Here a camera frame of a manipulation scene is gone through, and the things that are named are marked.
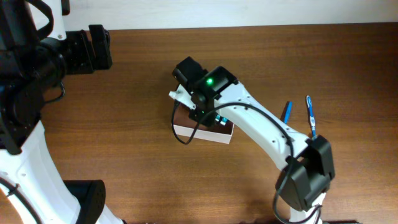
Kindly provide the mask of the blue Listerine mouthwash bottle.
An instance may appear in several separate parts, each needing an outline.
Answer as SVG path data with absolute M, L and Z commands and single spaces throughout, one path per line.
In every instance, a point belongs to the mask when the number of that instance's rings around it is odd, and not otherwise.
M 216 117 L 215 117 L 215 121 L 216 121 L 216 124 L 225 126 L 226 123 L 228 122 L 228 119 L 225 118 L 225 117 L 222 117 L 222 116 L 220 116 L 220 115 L 218 114 L 218 115 L 216 115 Z

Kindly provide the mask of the blue white toothbrush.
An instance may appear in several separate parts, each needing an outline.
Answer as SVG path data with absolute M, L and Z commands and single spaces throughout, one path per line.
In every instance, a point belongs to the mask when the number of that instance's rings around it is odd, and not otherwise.
M 313 113 L 313 106 L 312 106 L 312 99 L 309 95 L 306 96 L 306 104 L 307 104 L 307 109 L 308 109 L 308 118 L 309 118 L 309 123 L 312 131 L 312 137 L 316 138 L 317 133 L 316 133 L 316 122 L 315 122 L 315 117 Z

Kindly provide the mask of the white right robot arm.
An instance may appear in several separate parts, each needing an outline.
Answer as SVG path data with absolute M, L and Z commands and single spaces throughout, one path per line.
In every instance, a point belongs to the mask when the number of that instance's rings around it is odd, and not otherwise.
M 222 66 L 204 69 L 187 57 L 172 75 L 179 85 L 169 93 L 175 106 L 185 105 L 197 126 L 228 121 L 244 131 L 280 170 L 272 203 L 281 223 L 322 223 L 322 203 L 335 178 L 330 142 L 309 138 L 265 109 Z

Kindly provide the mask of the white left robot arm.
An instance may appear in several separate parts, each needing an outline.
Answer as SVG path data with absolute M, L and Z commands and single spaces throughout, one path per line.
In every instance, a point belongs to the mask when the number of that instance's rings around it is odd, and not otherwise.
M 1 2 L 1 191 L 24 223 L 120 223 L 104 182 L 63 180 L 45 139 L 45 92 L 113 64 L 109 32 L 67 31 L 69 13 L 68 1 Z

